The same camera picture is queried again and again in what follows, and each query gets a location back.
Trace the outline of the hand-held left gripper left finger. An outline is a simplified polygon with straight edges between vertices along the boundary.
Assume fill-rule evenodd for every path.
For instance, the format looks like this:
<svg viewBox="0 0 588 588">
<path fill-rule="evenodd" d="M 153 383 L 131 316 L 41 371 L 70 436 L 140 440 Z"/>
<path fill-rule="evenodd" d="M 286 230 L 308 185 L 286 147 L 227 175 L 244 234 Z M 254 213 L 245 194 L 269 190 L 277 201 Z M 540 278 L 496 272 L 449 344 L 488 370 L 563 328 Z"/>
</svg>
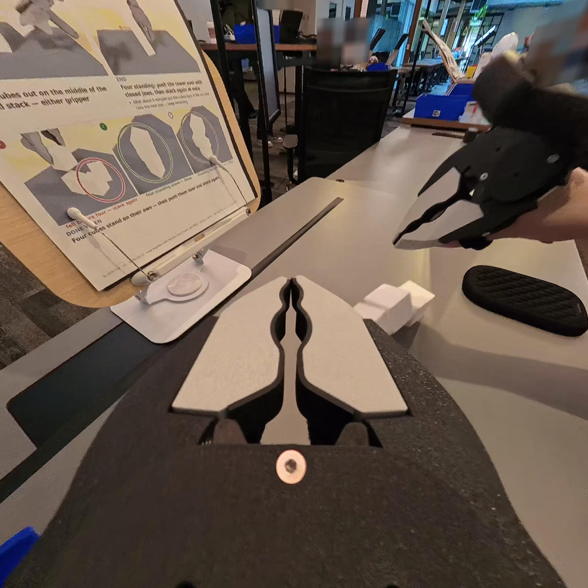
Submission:
<svg viewBox="0 0 588 588">
<path fill-rule="evenodd" d="M 219 317 L 171 408 L 237 422 L 251 444 L 283 404 L 281 340 L 291 279 L 278 277 L 232 303 Z"/>
</svg>

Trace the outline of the person's right hand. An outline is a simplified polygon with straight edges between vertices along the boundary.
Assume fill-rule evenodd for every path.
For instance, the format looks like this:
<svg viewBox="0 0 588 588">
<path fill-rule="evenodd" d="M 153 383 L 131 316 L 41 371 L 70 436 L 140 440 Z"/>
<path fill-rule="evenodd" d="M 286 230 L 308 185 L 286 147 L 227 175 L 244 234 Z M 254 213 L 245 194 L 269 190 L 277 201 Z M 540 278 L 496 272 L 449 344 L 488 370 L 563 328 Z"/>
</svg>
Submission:
<svg viewBox="0 0 588 588">
<path fill-rule="evenodd" d="M 541 243 L 567 240 L 587 242 L 587 171 L 576 168 L 567 184 L 551 190 L 536 209 L 520 216 L 512 225 L 486 236 L 497 239 L 526 239 Z"/>
</svg>

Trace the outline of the printed instruction sheet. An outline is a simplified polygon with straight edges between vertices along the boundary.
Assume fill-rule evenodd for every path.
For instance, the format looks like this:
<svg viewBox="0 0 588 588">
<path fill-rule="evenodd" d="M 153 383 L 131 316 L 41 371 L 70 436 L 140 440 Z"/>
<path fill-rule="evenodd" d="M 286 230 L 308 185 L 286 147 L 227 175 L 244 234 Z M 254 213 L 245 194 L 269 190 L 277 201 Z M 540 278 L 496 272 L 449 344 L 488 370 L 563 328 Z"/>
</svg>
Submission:
<svg viewBox="0 0 588 588">
<path fill-rule="evenodd" d="M 257 197 L 176 1 L 1 1 L 1 183 L 102 291 Z"/>
</svg>

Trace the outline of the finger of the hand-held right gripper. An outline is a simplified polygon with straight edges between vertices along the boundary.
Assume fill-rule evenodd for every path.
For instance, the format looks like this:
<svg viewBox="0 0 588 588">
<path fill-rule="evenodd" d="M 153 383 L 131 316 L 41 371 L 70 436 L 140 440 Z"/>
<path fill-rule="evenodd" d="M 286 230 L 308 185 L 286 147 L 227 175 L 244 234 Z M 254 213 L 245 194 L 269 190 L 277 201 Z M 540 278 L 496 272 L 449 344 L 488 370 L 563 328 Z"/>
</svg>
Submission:
<svg viewBox="0 0 588 588">
<path fill-rule="evenodd" d="M 458 191 L 462 176 L 451 168 L 417 195 L 404 218 L 404 225 L 439 221 L 445 225 L 464 225 L 469 216 L 469 204 L 462 201 Z"/>
<path fill-rule="evenodd" d="M 406 228 L 395 239 L 394 246 L 404 251 L 442 247 L 441 238 L 482 218 L 483 211 L 477 203 L 459 200 L 435 212 L 429 220 L 417 220 L 416 227 Z"/>
</svg>

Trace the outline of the white hard foam cube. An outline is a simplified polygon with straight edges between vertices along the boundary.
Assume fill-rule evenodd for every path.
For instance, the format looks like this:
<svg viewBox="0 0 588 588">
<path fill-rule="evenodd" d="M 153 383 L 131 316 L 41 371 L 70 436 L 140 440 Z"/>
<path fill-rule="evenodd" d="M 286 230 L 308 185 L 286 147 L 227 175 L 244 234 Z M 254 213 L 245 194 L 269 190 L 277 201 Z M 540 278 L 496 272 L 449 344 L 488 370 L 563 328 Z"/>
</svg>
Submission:
<svg viewBox="0 0 588 588">
<path fill-rule="evenodd" d="M 422 320 L 435 295 L 413 281 L 406 281 L 401 284 L 400 289 L 406 290 L 410 295 L 412 314 L 404 325 L 405 327 L 410 327 Z"/>
<path fill-rule="evenodd" d="M 395 334 L 413 317 L 409 290 L 389 284 L 380 285 L 353 309 L 362 319 L 375 322 L 388 335 Z"/>
</svg>

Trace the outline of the white and wooden document stand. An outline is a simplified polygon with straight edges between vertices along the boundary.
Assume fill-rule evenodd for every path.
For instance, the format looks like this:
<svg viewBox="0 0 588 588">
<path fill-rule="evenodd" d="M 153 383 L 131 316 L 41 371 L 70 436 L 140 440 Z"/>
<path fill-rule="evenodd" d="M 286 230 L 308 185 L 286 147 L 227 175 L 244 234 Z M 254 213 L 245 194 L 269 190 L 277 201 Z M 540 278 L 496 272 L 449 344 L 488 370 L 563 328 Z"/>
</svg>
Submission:
<svg viewBox="0 0 588 588">
<path fill-rule="evenodd" d="M 203 55 L 224 108 L 232 108 L 217 69 Z M 216 239 L 255 211 L 259 199 L 259 182 L 254 179 L 253 163 L 234 112 L 227 118 L 256 189 L 256 199 L 194 239 L 175 247 L 147 269 L 139 268 L 109 289 L 93 290 L 2 183 L 1 243 L 60 298 L 80 306 L 110 307 L 119 319 L 153 343 L 174 341 L 252 276 L 247 266 L 210 248 Z"/>
</svg>

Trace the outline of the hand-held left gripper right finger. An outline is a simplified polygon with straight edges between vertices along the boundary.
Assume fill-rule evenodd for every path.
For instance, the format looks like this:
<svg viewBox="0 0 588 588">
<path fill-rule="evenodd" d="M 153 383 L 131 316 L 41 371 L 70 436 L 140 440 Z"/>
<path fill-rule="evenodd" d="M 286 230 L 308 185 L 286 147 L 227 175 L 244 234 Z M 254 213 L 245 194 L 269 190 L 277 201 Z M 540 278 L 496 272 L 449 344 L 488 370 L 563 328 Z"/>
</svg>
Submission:
<svg viewBox="0 0 588 588">
<path fill-rule="evenodd" d="M 342 298 L 298 275 L 292 304 L 300 340 L 296 404 L 311 445 L 335 445 L 350 423 L 409 412 L 365 321 Z"/>
</svg>

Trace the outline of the blue plastic bin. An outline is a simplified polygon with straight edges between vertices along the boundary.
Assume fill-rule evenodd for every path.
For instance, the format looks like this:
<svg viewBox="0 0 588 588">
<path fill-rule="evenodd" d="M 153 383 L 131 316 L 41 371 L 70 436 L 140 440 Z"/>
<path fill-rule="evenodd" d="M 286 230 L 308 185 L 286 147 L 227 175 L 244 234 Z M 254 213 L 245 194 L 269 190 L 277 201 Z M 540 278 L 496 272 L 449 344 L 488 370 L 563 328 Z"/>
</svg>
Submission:
<svg viewBox="0 0 588 588">
<path fill-rule="evenodd" d="M 458 121 L 466 106 L 473 101 L 472 80 L 451 84 L 443 93 L 429 92 L 416 99 L 414 119 Z"/>
<path fill-rule="evenodd" d="M 40 538 L 32 526 L 25 527 L 1 545 L 1 578 L 7 577 Z"/>
</svg>

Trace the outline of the black mesh office chair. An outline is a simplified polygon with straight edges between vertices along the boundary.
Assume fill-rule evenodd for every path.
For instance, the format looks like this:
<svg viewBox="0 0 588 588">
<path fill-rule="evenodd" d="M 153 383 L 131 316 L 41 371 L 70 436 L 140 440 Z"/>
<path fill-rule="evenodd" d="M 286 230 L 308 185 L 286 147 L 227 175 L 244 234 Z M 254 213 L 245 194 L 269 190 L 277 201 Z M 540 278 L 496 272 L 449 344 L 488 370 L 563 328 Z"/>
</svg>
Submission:
<svg viewBox="0 0 588 588">
<path fill-rule="evenodd" d="M 282 143 L 292 184 L 327 178 L 379 142 L 397 75 L 305 67 L 296 133 Z"/>
</svg>

